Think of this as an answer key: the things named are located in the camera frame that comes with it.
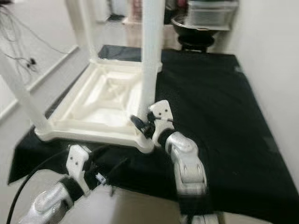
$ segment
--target black cloth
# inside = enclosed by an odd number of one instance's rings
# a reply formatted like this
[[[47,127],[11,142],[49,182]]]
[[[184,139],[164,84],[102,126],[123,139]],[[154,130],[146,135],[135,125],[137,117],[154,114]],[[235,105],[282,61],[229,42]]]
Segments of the black cloth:
[[[140,61],[141,51],[104,46],[100,57]],[[175,128],[198,144],[214,210],[274,224],[299,223],[298,193],[236,57],[164,50],[162,62],[156,101],[169,101]],[[8,182],[25,176],[71,143],[42,142],[30,130],[15,149]],[[163,150],[142,154],[112,146],[97,164],[107,173],[123,158],[129,158],[129,164],[111,180],[113,185],[177,200],[173,165]],[[66,173],[64,159],[46,168]]]

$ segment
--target floor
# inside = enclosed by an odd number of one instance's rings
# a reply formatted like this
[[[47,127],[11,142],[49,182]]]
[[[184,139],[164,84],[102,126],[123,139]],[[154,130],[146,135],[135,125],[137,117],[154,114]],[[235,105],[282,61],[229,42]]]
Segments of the floor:
[[[13,6],[14,13],[28,22],[36,32],[43,34],[47,41],[61,50],[68,50],[75,44],[70,22],[61,0],[24,0]],[[61,55],[38,44],[29,34],[24,33],[24,42],[28,44],[30,55],[38,59],[41,72],[47,70]],[[126,45],[126,34],[121,23],[106,23],[97,29],[97,49],[102,44]],[[43,85],[33,92],[36,103],[45,111],[60,92],[87,65],[88,52],[80,49]],[[6,185],[9,166],[14,146],[29,129],[30,123],[25,113],[19,108],[12,113],[5,123],[0,125],[0,224],[5,223],[10,203],[21,181]],[[38,172],[20,195],[15,208],[12,223],[26,213],[30,202],[41,192],[49,189],[62,176],[52,171]],[[68,212],[62,224],[175,224],[179,223],[178,204],[172,201],[117,189],[113,197],[109,196],[109,187],[99,187],[88,198],[81,198],[75,207]],[[249,217],[240,217],[222,213],[223,223],[257,224]]]

